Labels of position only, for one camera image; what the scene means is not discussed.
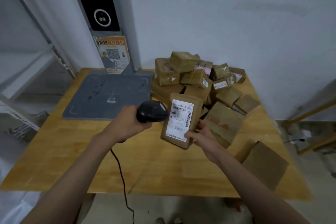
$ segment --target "gray scanning platform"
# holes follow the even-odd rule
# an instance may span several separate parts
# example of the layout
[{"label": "gray scanning platform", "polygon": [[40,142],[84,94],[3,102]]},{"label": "gray scanning platform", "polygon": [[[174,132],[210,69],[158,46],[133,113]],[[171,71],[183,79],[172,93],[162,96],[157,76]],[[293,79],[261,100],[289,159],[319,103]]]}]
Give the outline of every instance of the gray scanning platform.
[{"label": "gray scanning platform", "polygon": [[133,75],[108,74],[92,70],[63,112],[72,120],[113,120],[125,105],[139,106],[151,97],[153,72]]}]

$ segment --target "barcode scanner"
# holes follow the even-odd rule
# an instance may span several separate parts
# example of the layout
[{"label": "barcode scanner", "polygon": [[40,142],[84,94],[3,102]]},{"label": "barcode scanner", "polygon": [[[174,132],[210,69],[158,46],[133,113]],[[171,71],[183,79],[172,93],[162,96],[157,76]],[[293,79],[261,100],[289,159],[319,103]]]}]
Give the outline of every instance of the barcode scanner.
[{"label": "barcode scanner", "polygon": [[155,100],[143,102],[136,112],[136,119],[141,123],[164,121],[168,116],[166,107]]}]

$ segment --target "wooden table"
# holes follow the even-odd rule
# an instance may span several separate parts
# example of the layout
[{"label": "wooden table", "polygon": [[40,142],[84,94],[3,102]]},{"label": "wooden table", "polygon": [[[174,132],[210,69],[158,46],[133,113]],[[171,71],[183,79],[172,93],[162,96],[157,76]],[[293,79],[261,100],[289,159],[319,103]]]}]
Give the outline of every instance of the wooden table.
[{"label": "wooden table", "polygon": [[[91,69],[82,69],[72,85],[30,143],[1,185],[3,190],[46,191],[61,177],[81,154],[90,138],[100,132],[108,121],[64,120],[62,113]],[[247,78],[234,87],[258,99]],[[239,197],[220,169],[208,161],[202,150],[192,145],[183,150],[160,139],[162,126],[148,129],[113,150],[118,156],[126,181],[126,191],[156,195],[192,195]],[[248,141],[262,141],[288,160],[289,167],[276,189],[285,199],[309,200],[312,195],[286,151],[274,122],[263,106],[245,121],[228,148],[237,154]],[[107,154],[89,188],[91,193],[122,192],[118,165]]]}]

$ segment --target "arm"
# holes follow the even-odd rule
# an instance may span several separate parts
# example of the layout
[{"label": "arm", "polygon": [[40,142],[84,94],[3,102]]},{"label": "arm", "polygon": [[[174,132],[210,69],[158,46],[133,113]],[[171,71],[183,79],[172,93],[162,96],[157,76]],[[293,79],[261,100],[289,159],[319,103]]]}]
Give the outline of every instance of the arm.
[{"label": "arm", "polygon": [[205,121],[200,120],[199,126],[199,133],[188,131],[184,136],[194,138],[195,144],[202,148],[207,158],[223,171],[257,220],[275,224],[309,223],[221,147]]},{"label": "arm", "polygon": [[125,106],[99,134],[92,137],[83,153],[41,198],[21,223],[73,223],[97,169],[109,150],[119,142],[150,128],[139,123],[137,107]]}]

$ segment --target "forearm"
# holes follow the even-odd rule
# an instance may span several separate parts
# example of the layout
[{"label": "forearm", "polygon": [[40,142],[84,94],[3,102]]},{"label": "forearm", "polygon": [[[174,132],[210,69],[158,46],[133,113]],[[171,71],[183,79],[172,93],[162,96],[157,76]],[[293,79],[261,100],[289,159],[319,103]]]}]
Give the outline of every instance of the forearm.
[{"label": "forearm", "polygon": [[287,202],[247,171],[226,150],[223,149],[218,155],[217,164],[257,220],[264,223],[309,223]]},{"label": "forearm", "polygon": [[91,140],[83,153],[41,198],[22,223],[73,223],[108,148]]}]

